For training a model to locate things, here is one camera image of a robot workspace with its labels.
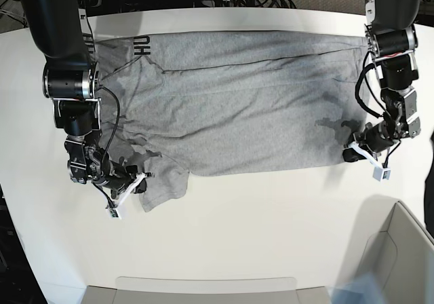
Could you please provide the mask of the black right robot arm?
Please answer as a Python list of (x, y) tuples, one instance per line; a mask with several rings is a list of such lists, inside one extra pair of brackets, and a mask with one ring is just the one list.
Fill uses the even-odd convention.
[(54, 105), (55, 126), (66, 132), (68, 168), (75, 183), (91, 182), (113, 197), (132, 187), (144, 193), (147, 183), (137, 166), (116, 163), (109, 147), (101, 147), (101, 88), (92, 35), (81, 28), (78, 0), (21, 0), (33, 41), (46, 63), (42, 88)]

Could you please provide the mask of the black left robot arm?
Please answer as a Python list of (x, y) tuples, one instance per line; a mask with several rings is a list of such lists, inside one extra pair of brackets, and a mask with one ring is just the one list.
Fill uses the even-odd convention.
[[(414, 53), (418, 38), (414, 21), (420, 0), (367, 0), (365, 26), (370, 63), (363, 63), (355, 85), (355, 99), (368, 114), (381, 118), (376, 125), (366, 124), (349, 138), (342, 152), (345, 162), (363, 159), (376, 161), (383, 151), (392, 153), (405, 138), (420, 134), (417, 94), (413, 82), (419, 78)], [(370, 109), (361, 99), (360, 89), (367, 85), (367, 74), (375, 71), (380, 87), (377, 103), (382, 113)]]

